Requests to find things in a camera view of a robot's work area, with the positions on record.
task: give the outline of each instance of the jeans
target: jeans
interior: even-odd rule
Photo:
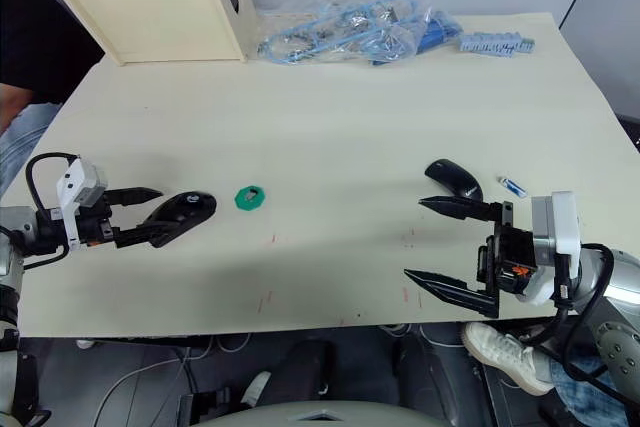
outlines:
[[[576,419],[590,427],[629,425],[624,406],[620,402],[587,382],[576,382],[558,362],[550,363],[551,379],[556,392]],[[592,372],[602,365],[602,360],[600,357],[580,357],[573,364],[586,372]],[[614,387],[609,372],[602,374],[599,380]]]
[[[0,197],[20,172],[59,110],[60,104],[28,105],[0,136]]]

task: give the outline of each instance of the person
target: person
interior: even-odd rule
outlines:
[[[519,387],[540,396],[556,389],[558,396],[576,419],[591,427],[626,427],[624,406],[587,382],[569,377],[562,365],[533,347],[525,347],[515,337],[498,332],[481,322],[462,328],[462,343],[479,362],[502,370]],[[602,365],[598,356],[583,356],[573,362],[591,372]],[[600,380],[613,387],[608,372]]]
[[[0,197],[104,55],[56,0],[0,1]]]

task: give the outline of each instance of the table surface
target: table surface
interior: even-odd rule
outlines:
[[[640,253],[640,156],[547,14],[460,17],[466,31],[519,31],[535,52],[512,59],[446,46],[396,65],[285,67],[266,62],[96,65],[37,153],[78,153],[110,188],[218,200],[206,223],[162,249],[107,244],[28,271],[25,336],[151,336],[479,319],[418,288],[403,269],[473,288],[492,226],[417,204],[444,194],[423,175],[446,157],[511,200],[531,228],[530,195],[573,190],[583,241]],[[55,205],[56,160],[37,169]],[[236,208],[248,185],[257,210]],[[115,208],[133,227],[167,197]],[[3,205],[32,205],[21,174]],[[550,315],[503,294],[503,318]]]

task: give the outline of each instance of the green hexagonal nut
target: green hexagonal nut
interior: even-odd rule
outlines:
[[[255,185],[250,185],[236,194],[236,206],[241,210],[257,209],[264,202],[264,190]]]

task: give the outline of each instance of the black computer mouse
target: black computer mouse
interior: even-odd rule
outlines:
[[[424,171],[449,189],[453,195],[482,202],[482,189],[473,175],[449,159],[438,159]]]
[[[216,211],[216,206],[215,197],[204,192],[184,192],[171,197],[154,210],[142,224],[173,224],[162,234],[154,236],[149,243],[154,247],[162,247],[211,217]]]

